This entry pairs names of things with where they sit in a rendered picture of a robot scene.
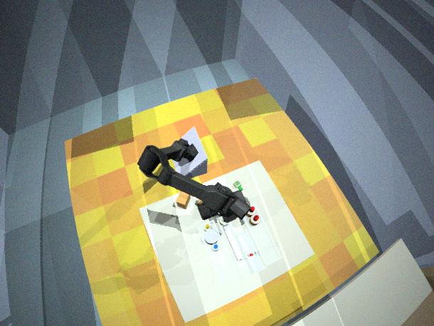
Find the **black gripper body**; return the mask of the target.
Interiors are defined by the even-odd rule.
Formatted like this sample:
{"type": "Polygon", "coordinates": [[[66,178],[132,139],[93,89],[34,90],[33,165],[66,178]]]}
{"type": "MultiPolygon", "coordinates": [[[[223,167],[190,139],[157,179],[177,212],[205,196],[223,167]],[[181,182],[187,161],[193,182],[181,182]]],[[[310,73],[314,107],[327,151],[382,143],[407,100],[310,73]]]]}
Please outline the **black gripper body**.
{"type": "MultiPolygon", "coordinates": [[[[244,197],[244,194],[243,194],[242,191],[240,191],[240,190],[235,191],[234,194],[235,194],[236,196],[239,196],[239,197],[240,197],[244,202],[246,202],[245,197],[244,197]]],[[[217,212],[212,211],[212,210],[210,210],[208,207],[204,206],[203,203],[202,203],[202,204],[199,204],[199,205],[197,206],[197,209],[198,209],[198,211],[199,211],[199,213],[200,213],[200,215],[201,215],[201,218],[202,218],[203,220],[209,219],[209,218],[212,217],[212,215],[217,214],[217,212]]]]}

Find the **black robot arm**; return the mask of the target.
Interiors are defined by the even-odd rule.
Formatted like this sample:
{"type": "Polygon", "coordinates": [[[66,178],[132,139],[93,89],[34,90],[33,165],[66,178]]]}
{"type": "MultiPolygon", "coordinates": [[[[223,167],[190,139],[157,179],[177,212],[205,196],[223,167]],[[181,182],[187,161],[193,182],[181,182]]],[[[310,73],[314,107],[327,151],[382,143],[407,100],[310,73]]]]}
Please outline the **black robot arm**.
{"type": "Polygon", "coordinates": [[[236,218],[242,220],[252,207],[239,196],[236,196],[231,189],[219,182],[215,185],[203,185],[196,182],[176,172],[168,161],[172,159],[180,162],[183,157],[191,162],[198,153],[193,143],[189,145],[187,140],[180,138],[174,141],[171,146],[161,149],[154,145],[147,145],[137,165],[147,177],[155,178],[160,184],[169,185],[202,200],[204,206],[222,215],[226,223],[230,223],[236,218]],[[152,172],[160,163],[163,170],[159,176],[155,176],[152,172]]]}

